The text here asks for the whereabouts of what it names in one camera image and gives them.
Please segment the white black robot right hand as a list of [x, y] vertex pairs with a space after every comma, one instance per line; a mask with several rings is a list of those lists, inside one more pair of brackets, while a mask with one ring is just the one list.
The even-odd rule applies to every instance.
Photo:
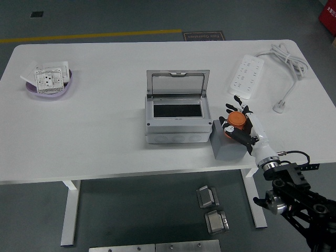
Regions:
[[250, 111], [249, 106], [243, 103], [239, 96], [235, 95], [234, 100], [239, 103], [240, 108], [227, 103], [226, 112], [229, 115], [239, 112], [244, 116], [245, 123], [241, 129], [236, 124], [229, 122], [228, 118], [219, 117], [226, 136], [244, 145], [248, 153], [255, 158], [258, 167], [270, 162], [279, 163], [279, 157], [269, 145], [269, 139], [257, 116]]

